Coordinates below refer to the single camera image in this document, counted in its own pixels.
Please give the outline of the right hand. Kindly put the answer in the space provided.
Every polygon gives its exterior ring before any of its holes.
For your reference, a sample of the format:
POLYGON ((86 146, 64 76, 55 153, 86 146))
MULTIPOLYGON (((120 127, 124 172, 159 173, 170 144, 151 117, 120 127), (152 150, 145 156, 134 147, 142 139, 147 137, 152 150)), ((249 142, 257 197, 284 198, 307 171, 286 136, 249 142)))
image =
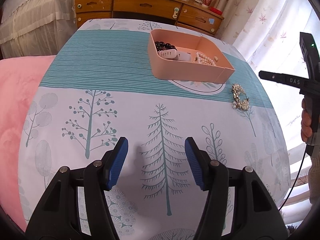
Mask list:
POLYGON ((305 99, 302 100, 301 137, 304 142, 312 136, 311 117, 306 109, 305 99))

